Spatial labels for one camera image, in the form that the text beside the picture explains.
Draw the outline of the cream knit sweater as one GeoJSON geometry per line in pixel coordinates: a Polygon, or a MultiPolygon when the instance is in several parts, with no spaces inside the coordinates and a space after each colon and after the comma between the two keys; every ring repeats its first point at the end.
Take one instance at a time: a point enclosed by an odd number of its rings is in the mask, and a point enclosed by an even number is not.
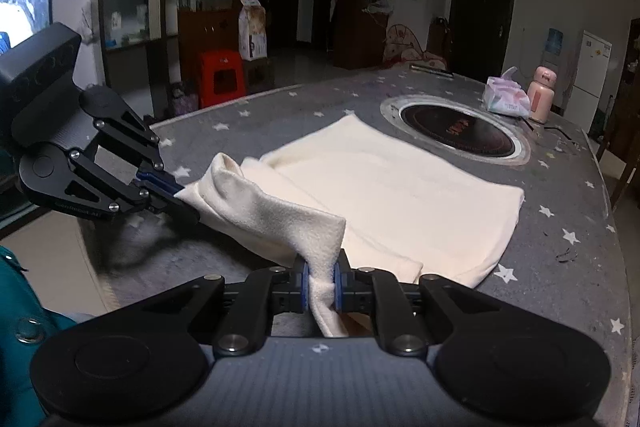
{"type": "Polygon", "coordinates": [[[259,158],[217,154],[178,199],[260,257],[304,259],[311,313],[323,335],[343,337],[339,255],[402,283],[434,273],[474,287],[506,250],[524,193],[350,115],[259,158]]]}

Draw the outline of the purple patterned waste bin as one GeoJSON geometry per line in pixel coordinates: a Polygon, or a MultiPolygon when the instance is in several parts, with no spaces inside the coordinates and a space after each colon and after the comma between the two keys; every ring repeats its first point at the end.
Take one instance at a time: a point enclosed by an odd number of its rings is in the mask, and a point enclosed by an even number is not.
{"type": "Polygon", "coordinates": [[[196,93],[186,93],[181,89],[175,89],[172,92],[171,105],[175,116],[183,116],[198,110],[200,100],[196,93]]]}

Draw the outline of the red plastic stool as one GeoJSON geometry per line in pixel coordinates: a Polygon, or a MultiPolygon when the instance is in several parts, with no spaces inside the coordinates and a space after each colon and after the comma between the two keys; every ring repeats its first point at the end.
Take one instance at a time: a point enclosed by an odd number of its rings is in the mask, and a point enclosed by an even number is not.
{"type": "Polygon", "coordinates": [[[226,103],[245,95],[247,87],[239,52],[219,49],[200,54],[198,98],[201,108],[226,103]]]}

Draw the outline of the white paper milk carton box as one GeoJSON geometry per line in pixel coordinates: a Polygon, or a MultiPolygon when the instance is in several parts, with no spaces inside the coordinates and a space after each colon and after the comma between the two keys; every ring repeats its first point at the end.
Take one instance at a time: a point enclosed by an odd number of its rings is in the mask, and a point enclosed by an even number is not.
{"type": "Polygon", "coordinates": [[[267,57],[266,10],[258,0],[241,0],[239,52],[244,61],[267,57]]]}

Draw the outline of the round induction cooktop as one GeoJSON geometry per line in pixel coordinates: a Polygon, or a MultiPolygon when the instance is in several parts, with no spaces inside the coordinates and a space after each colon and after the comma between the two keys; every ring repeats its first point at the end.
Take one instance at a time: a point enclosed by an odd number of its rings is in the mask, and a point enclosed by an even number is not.
{"type": "Polygon", "coordinates": [[[526,165],[532,153],[518,126],[440,96],[386,98],[380,112],[413,139],[471,160],[516,167],[526,165]]]}

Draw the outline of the pink tissue pack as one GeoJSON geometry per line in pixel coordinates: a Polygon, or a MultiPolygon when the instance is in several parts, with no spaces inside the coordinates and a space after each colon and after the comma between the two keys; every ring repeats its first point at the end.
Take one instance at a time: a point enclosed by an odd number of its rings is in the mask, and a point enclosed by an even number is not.
{"type": "Polygon", "coordinates": [[[488,112],[514,118],[529,117],[529,97],[521,85],[512,79],[517,71],[512,66],[500,77],[487,78],[482,100],[488,112]]]}

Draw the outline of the polka dot play tent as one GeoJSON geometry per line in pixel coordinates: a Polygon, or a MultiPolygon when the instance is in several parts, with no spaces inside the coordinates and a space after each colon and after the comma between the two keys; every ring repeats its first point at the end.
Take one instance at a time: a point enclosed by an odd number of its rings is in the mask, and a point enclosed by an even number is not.
{"type": "Polygon", "coordinates": [[[437,70],[447,69],[446,60],[438,54],[422,49],[418,38],[409,27],[393,24],[386,32],[383,64],[390,67],[405,62],[421,62],[437,70]]]}

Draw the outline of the black eyeglasses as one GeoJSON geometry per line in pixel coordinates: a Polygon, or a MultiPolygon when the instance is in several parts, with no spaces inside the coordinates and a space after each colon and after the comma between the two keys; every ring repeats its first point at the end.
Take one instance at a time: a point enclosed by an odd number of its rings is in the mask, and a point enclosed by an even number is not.
{"type": "Polygon", "coordinates": [[[580,143],[574,140],[562,127],[555,126],[555,124],[545,124],[544,130],[559,133],[559,135],[562,135],[565,141],[572,144],[576,148],[576,150],[582,149],[580,143]]]}

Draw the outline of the pink thermos bottle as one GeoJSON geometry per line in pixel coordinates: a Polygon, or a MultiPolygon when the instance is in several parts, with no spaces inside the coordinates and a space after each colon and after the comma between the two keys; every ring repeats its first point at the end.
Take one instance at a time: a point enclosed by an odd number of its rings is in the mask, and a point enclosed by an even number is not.
{"type": "Polygon", "coordinates": [[[552,69],[538,66],[531,83],[529,83],[527,95],[529,98],[529,118],[538,124],[545,124],[554,98],[556,74],[552,69]]]}

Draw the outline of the white refrigerator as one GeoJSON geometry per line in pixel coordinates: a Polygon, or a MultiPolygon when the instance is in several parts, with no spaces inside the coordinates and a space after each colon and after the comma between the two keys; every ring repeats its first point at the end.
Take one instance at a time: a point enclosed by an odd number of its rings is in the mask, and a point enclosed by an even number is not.
{"type": "Polygon", "coordinates": [[[611,43],[589,31],[582,33],[564,118],[585,132],[590,130],[599,106],[611,52],[611,43]]]}

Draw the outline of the water dispenser with blue bottle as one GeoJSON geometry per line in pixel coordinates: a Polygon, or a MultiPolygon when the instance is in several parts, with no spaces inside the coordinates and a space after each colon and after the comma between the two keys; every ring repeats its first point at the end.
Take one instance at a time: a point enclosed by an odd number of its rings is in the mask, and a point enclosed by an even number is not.
{"type": "Polygon", "coordinates": [[[555,73],[555,91],[558,91],[561,86],[563,39],[562,31],[550,28],[541,55],[541,65],[555,73]]]}

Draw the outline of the dark wooden door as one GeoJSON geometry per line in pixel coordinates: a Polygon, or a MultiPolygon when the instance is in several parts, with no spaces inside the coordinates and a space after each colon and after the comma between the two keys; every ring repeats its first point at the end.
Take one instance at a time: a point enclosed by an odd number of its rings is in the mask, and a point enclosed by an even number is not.
{"type": "Polygon", "coordinates": [[[485,83],[502,73],[515,0],[451,0],[451,69],[485,83]]]}

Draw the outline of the wall television screen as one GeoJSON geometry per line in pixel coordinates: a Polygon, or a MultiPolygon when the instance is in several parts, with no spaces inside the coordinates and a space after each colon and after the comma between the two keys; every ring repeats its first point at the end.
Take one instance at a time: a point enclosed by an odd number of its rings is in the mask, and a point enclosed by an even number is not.
{"type": "Polygon", "coordinates": [[[50,26],[52,0],[0,0],[0,54],[50,26]]]}

